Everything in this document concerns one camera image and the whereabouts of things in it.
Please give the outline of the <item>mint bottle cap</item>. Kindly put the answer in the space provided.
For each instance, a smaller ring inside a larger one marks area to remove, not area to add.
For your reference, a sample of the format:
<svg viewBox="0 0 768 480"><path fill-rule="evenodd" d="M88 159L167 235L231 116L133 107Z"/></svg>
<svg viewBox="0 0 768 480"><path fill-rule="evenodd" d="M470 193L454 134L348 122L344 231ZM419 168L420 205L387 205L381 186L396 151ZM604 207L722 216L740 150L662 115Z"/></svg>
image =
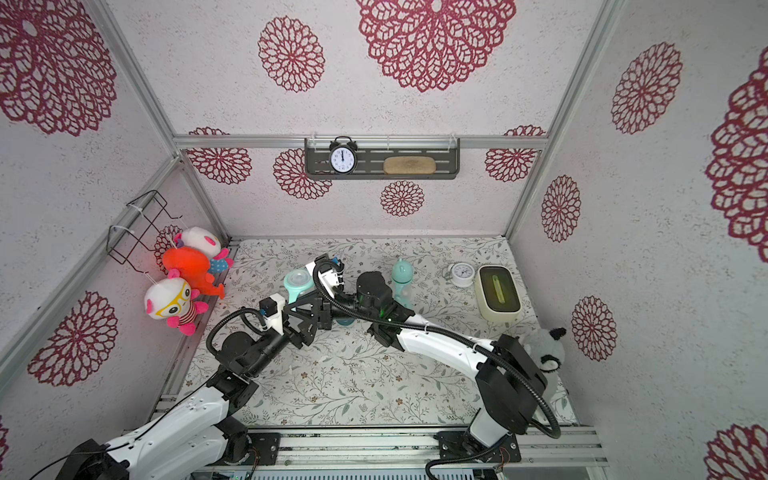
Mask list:
<svg viewBox="0 0 768 480"><path fill-rule="evenodd" d="M392 281L395 285L405 287L409 285L414 278L414 267L407 260L400 258L392 268Z"/></svg>

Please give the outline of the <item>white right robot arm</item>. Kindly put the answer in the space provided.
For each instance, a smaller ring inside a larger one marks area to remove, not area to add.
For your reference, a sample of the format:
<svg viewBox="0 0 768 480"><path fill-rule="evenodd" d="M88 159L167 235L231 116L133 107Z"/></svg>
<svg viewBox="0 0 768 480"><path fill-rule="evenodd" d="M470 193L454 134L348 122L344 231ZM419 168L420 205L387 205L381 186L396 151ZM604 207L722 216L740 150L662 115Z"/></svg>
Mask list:
<svg viewBox="0 0 768 480"><path fill-rule="evenodd" d="M306 345L338 317L366 322L368 334L382 346L426 356L475 382L482 406L467 429L467 444L489 448L531 427L561 437L544 398L544 371L517 338L479 339L440 327L397 301L379 272L361 274L352 294L343 291L340 277L334 270L316 272L314 287L283 307L285 320L299 322Z"/></svg>

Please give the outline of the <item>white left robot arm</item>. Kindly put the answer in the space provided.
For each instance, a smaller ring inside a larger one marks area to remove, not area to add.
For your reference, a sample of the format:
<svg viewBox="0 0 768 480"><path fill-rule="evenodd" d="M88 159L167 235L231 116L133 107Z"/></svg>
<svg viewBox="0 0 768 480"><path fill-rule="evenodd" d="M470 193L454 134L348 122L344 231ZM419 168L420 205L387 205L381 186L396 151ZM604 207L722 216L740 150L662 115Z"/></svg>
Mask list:
<svg viewBox="0 0 768 480"><path fill-rule="evenodd" d="M235 414L258 386L255 376L289 344L286 300L273 294L257 308L222 318L206 337L217 371L142 427L104 444L87 440L60 459L60 479L183 479L210 464L258 464L275 440L257 440Z"/></svg>

